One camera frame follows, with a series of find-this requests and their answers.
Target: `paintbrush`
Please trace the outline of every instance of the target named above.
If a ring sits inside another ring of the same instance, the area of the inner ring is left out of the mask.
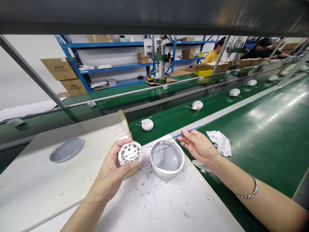
[[[200,128],[200,127],[201,127],[201,126],[198,126],[198,127],[194,128],[194,129],[188,130],[188,132],[190,132],[190,131],[192,131],[192,130],[196,130],[196,129]],[[170,141],[170,140],[175,139],[175,138],[177,138],[177,137],[179,137],[179,136],[182,136],[182,135],[183,135],[183,133],[181,133],[181,134],[179,134],[179,135],[176,135],[176,136],[174,136],[174,137],[171,137],[171,138],[168,139],[168,140],[165,140],[165,141],[160,142],[160,144],[163,144],[163,143],[165,143],[165,142],[167,142],[167,141]]]

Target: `black shirt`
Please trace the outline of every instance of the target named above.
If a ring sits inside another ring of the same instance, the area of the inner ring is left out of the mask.
[[[258,52],[258,56],[261,58],[268,58],[270,57],[270,55],[273,53],[274,50],[267,48],[264,51]],[[280,55],[282,52],[280,52],[279,50],[277,50],[274,55]]]
[[[255,59],[255,58],[258,58],[258,52],[256,51],[256,47],[257,46],[254,46],[253,48],[251,48],[251,50],[247,54],[242,56],[240,59],[243,60],[243,59]]]

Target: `white bucket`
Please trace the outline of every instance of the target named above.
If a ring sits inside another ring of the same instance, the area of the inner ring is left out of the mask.
[[[158,178],[160,178],[161,180],[171,180],[173,179],[175,176],[177,176],[180,172],[181,169],[184,165],[184,152],[182,151],[182,149],[180,148],[180,146],[175,143],[175,142],[165,142],[163,144],[160,145],[160,142],[157,142],[153,145],[152,149],[151,149],[151,154],[150,154],[150,162],[151,162],[151,166],[154,170],[154,173],[156,174],[156,176]],[[164,154],[163,159],[165,158],[166,160],[163,160],[162,163],[164,163],[164,165],[169,165],[171,164],[171,169],[173,170],[165,170],[162,168],[157,167],[154,164],[153,161],[153,154],[155,151],[155,147],[156,146],[164,146],[164,150],[168,151],[168,154]]]

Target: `hand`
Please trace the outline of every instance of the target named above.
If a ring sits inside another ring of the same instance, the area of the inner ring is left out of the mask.
[[[188,132],[188,130],[190,129],[183,130],[183,135],[177,137],[177,139],[183,147],[188,149],[194,158],[201,163],[208,165],[211,159],[221,156],[215,146],[205,135],[196,130],[190,132]]]
[[[130,142],[132,139],[117,141],[104,159],[100,172],[89,191],[96,203],[108,203],[118,192],[123,178],[139,165],[139,161],[132,161],[121,166],[118,161],[120,148]]]

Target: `yellow shirt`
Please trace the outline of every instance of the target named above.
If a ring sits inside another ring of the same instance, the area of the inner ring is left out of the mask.
[[[205,57],[205,60],[203,63],[211,63],[218,59],[219,54],[216,54],[214,51],[210,51],[207,56]]]

